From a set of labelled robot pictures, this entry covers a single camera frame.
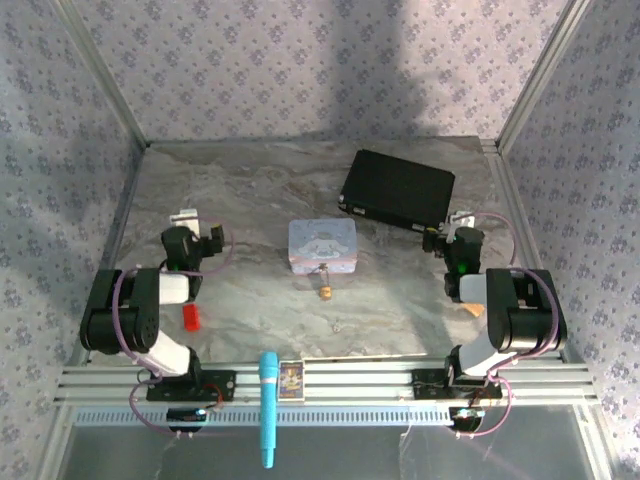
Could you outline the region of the lavender cartoon tin box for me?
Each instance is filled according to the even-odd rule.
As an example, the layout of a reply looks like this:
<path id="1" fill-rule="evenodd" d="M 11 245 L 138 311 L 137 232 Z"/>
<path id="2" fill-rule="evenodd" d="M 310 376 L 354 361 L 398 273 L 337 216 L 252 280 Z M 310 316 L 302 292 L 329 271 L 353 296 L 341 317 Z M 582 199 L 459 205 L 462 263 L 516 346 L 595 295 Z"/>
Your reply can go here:
<path id="1" fill-rule="evenodd" d="M 291 220 L 288 226 L 288 259 L 295 275 L 324 270 L 351 274 L 358 256 L 357 231 L 351 218 Z"/>

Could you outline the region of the aluminium frame post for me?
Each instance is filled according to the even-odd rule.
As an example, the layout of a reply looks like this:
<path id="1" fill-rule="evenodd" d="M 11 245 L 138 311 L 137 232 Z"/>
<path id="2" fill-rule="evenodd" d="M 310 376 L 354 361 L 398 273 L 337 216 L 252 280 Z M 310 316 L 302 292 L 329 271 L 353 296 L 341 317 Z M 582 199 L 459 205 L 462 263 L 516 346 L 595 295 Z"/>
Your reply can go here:
<path id="1" fill-rule="evenodd" d="M 497 151 L 501 156 L 508 154 L 513 147 L 515 140 L 541 98 L 567 48 L 570 46 L 592 2 L 593 0 L 567 0 L 500 135 L 495 141 Z"/>
<path id="2" fill-rule="evenodd" d="M 121 125 L 140 149 L 146 149 L 149 142 L 73 1 L 49 0 L 49 2 Z"/>

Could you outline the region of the small picture card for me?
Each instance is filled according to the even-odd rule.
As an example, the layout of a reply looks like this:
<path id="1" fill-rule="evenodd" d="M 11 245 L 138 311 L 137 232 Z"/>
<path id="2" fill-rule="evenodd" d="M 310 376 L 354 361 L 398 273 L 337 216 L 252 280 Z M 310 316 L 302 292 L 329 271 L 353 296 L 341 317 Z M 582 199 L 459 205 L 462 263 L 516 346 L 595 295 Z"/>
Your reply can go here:
<path id="1" fill-rule="evenodd" d="M 278 398 L 280 401 L 303 401 L 305 398 L 305 363 L 282 361 L 279 365 Z"/>

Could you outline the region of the aluminium side rail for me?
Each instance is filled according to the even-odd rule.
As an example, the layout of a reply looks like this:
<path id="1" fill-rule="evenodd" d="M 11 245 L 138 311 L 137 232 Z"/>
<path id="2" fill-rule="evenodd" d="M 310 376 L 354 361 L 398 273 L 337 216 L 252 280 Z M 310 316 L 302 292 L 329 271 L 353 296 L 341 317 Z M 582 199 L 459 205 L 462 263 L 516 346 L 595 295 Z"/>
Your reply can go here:
<path id="1" fill-rule="evenodd" d="M 489 140 L 481 142 L 503 208 L 483 215 L 509 234 L 505 260 L 492 260 L 488 270 L 488 334 L 496 350 L 510 360 L 535 358 L 564 348 L 567 326 L 549 271 L 544 270 L 533 244 L 513 175 Z"/>
<path id="2" fill-rule="evenodd" d="M 73 193 L 82 207 L 72 212 L 80 246 L 80 263 L 74 266 L 76 282 L 69 304 L 72 343 L 69 366 L 88 362 L 81 346 L 79 328 L 96 272 L 116 263 L 132 196 L 146 146 L 136 140 L 112 140 L 105 145 L 93 142 L 82 150 L 82 175 L 73 182 Z"/>

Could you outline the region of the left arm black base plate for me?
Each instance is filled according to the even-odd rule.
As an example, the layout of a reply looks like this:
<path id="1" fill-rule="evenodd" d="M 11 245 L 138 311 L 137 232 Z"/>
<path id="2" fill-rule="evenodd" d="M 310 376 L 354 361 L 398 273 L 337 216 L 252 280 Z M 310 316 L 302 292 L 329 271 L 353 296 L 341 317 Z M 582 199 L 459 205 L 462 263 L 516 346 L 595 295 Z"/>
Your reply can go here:
<path id="1" fill-rule="evenodd" d="M 149 388 L 149 402 L 196 402 L 215 404 L 234 398 L 236 372 L 234 370 L 202 370 L 197 375 L 169 377 Z"/>

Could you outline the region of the blue toy microphone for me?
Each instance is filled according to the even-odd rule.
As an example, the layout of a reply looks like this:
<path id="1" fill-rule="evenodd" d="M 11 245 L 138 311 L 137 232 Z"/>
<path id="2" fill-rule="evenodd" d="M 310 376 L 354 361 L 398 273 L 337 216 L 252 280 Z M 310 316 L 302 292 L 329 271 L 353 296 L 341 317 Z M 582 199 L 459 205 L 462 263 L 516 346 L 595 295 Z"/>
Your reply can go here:
<path id="1" fill-rule="evenodd" d="M 277 430 L 277 381 L 279 360 L 276 352 L 263 352 L 259 361 L 260 449 L 265 469 L 274 466 Z"/>

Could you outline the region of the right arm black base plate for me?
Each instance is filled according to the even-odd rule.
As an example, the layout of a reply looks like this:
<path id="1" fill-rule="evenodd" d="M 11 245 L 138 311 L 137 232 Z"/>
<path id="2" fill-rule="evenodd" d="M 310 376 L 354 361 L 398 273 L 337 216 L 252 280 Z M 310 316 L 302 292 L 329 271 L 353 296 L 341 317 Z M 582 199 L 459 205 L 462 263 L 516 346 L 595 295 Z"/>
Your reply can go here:
<path id="1" fill-rule="evenodd" d="M 411 387 L 415 400 L 501 399 L 500 386 L 485 379 L 461 376 L 454 378 L 444 368 L 411 371 Z"/>

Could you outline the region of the small black controller board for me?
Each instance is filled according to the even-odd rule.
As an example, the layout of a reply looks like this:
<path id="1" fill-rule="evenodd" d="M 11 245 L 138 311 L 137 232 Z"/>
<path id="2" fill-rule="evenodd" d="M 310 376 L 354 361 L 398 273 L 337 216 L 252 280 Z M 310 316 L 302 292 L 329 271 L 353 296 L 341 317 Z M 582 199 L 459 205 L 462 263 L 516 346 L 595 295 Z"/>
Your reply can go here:
<path id="1" fill-rule="evenodd" d="M 207 420 L 208 412 L 203 408 L 169 408 L 166 413 L 168 423 L 202 423 Z"/>
<path id="2" fill-rule="evenodd" d="M 480 429 L 485 410 L 479 407 L 451 407 L 449 415 L 452 420 L 451 430 L 471 434 Z"/>

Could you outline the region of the black rectangular case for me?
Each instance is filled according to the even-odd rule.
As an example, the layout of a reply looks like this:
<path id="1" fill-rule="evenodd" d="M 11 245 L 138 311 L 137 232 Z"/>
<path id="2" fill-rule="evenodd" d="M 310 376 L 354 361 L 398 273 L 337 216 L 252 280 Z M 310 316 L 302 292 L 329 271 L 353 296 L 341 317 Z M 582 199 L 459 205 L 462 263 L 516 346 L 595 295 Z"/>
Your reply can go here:
<path id="1" fill-rule="evenodd" d="M 338 205 L 348 214 L 422 232 L 446 220 L 454 182 L 450 171 L 361 149 Z"/>

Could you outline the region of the aluminium rail beam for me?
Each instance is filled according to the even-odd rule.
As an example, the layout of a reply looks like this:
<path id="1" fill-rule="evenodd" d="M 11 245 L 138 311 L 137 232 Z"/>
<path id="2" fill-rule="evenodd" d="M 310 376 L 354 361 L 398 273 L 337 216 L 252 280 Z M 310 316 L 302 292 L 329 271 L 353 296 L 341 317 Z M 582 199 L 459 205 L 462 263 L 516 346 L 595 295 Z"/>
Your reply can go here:
<path id="1" fill-rule="evenodd" d="M 304 400 L 310 405 L 411 403 L 411 371 L 434 366 L 433 361 L 417 358 L 307 361 Z M 518 406 L 599 402 L 587 366 L 564 363 L 558 357 L 525 360 L 502 369 L 500 376 L 511 385 Z M 122 406 L 133 386 L 148 378 L 148 373 L 133 366 L 68 367 L 59 379 L 54 401 L 75 406 Z"/>

